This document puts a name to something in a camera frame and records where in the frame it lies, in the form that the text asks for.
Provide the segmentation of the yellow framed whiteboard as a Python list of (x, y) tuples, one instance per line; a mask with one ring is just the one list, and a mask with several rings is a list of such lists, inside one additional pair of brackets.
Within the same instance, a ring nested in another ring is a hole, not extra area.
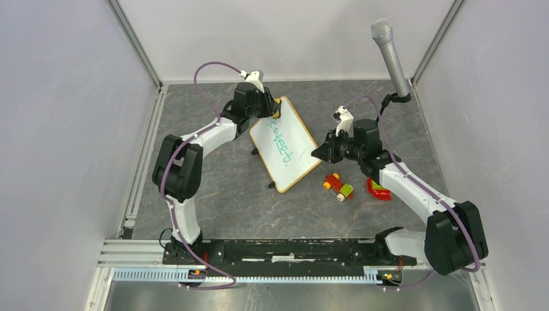
[(249, 135), (279, 193), (285, 193), (320, 164), (318, 144), (291, 101), (280, 97), (280, 117), (259, 119)]

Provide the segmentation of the yellow bone shaped eraser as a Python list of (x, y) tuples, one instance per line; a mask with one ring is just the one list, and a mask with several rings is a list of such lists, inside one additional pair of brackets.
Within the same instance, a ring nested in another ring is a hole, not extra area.
[(275, 98), (273, 100), (273, 108), (274, 108), (274, 112), (273, 112), (272, 118), (278, 119), (280, 117), (280, 110), (281, 110), (281, 100), (279, 98)]

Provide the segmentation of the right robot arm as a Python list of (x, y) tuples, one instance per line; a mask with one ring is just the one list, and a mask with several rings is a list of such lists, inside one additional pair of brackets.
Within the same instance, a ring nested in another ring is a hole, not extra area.
[(411, 257), (428, 263), (440, 275), (478, 271), (481, 260), (489, 255), (478, 207), (444, 196), (422, 181), (382, 146), (381, 133), (376, 121), (360, 119), (354, 122), (351, 135), (330, 130), (311, 153), (331, 164), (355, 161), (366, 177), (388, 189), (423, 220), (423, 231), (393, 227), (377, 234), (375, 259), (391, 264), (399, 256)]

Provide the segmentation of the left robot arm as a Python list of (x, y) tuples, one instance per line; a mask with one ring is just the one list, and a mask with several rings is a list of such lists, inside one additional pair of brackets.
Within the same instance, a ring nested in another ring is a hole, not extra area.
[(267, 87), (240, 82), (232, 100), (212, 122), (190, 134), (163, 139), (151, 178), (168, 204), (173, 236), (182, 243), (178, 254), (186, 263), (195, 264), (203, 257), (203, 246), (196, 242), (201, 229), (194, 197), (201, 184), (204, 158), (248, 130), (252, 118), (278, 118), (280, 110), (280, 99)]

